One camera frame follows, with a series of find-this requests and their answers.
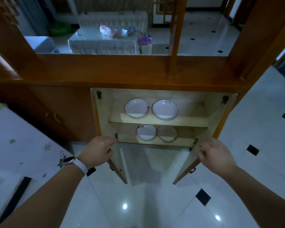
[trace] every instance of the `watch face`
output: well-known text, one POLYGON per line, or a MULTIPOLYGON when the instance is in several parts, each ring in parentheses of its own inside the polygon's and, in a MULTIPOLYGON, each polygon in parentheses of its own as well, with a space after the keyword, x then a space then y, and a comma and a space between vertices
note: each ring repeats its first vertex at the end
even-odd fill
POLYGON ((67 158, 63 161, 63 163, 68 163, 68 162, 72 161, 73 159, 74 159, 74 156, 72 156, 72 157, 67 157, 67 158))

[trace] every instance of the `purple lid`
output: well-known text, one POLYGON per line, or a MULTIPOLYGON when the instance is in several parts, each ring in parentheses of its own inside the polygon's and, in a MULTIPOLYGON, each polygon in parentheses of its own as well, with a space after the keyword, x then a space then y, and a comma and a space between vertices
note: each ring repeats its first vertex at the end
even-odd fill
POLYGON ((153 39, 151 37, 141 37, 140 39, 138 39, 138 42, 141 45, 149 45, 152 44, 153 39))

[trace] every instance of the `forearm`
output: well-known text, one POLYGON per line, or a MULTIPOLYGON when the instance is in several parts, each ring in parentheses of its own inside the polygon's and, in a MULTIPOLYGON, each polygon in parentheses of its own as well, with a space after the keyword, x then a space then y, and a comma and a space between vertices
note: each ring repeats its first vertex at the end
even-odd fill
POLYGON ((84 173, 67 165, 16 209, 0 228, 60 227, 84 173))
POLYGON ((284 199, 237 166, 222 178, 241 198, 260 227, 285 227, 284 199))

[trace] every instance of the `white watch strap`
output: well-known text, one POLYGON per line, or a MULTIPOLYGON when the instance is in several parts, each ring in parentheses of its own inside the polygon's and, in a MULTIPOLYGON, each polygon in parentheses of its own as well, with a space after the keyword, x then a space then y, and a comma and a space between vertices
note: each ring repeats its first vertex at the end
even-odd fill
POLYGON ((83 172, 84 172, 84 175, 87 174, 87 167, 78 159, 76 158, 74 161, 73 161, 73 164, 75 164, 76 166, 78 166, 83 172))

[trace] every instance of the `green object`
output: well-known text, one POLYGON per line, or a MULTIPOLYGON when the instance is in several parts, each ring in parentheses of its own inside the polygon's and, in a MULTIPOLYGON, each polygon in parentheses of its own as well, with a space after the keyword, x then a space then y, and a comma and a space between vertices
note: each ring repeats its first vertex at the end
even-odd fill
POLYGON ((74 33, 72 26, 64 22, 54 22, 49 26, 51 36, 64 36, 69 33, 74 33))

